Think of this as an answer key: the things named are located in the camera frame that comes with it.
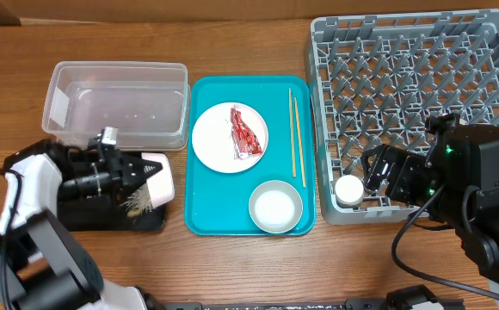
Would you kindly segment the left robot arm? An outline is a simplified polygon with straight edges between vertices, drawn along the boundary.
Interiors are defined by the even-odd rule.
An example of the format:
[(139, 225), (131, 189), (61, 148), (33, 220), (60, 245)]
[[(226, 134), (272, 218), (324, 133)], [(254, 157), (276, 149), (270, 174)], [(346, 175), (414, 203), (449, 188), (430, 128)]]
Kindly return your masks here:
[(153, 202), (162, 153), (123, 152), (93, 138), (82, 150), (43, 139), (8, 156), (0, 218), (0, 301), (6, 309), (160, 309), (142, 288), (103, 278), (72, 236), (120, 230)]

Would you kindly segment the pink bowl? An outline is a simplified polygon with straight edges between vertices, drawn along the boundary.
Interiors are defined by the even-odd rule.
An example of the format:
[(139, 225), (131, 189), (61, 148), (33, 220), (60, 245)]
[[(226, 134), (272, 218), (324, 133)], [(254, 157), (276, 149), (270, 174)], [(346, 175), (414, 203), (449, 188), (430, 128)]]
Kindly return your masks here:
[(142, 159), (158, 162), (162, 169), (149, 177), (143, 187), (142, 206), (147, 209), (159, 208), (175, 197), (175, 185), (168, 157), (164, 153), (143, 152)]

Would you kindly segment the red snack wrapper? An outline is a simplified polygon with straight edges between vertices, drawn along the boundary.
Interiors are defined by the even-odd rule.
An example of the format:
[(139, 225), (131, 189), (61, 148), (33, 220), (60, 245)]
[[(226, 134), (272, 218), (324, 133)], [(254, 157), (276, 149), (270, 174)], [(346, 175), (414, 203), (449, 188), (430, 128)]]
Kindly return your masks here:
[(241, 112), (231, 107), (231, 137), (234, 159), (247, 159), (262, 154), (262, 147), (255, 133), (243, 121)]

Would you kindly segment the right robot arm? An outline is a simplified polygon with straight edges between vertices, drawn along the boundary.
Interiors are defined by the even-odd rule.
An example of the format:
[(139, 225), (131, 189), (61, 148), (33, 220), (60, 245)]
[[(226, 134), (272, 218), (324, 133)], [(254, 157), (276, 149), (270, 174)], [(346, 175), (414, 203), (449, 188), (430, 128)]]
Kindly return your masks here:
[(499, 285), (499, 127), (449, 114), (430, 116), (425, 129), (434, 136), (425, 155), (387, 144), (363, 152), (364, 186), (385, 183), (393, 201), (447, 224), (480, 275)]

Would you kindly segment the cream paper cup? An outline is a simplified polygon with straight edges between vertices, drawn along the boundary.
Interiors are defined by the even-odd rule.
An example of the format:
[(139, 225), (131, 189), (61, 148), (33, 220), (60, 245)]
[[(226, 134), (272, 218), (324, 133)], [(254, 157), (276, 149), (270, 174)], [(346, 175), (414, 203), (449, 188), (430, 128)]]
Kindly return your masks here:
[(341, 208), (357, 208), (363, 201), (365, 189), (358, 177), (344, 175), (336, 181), (334, 192)]

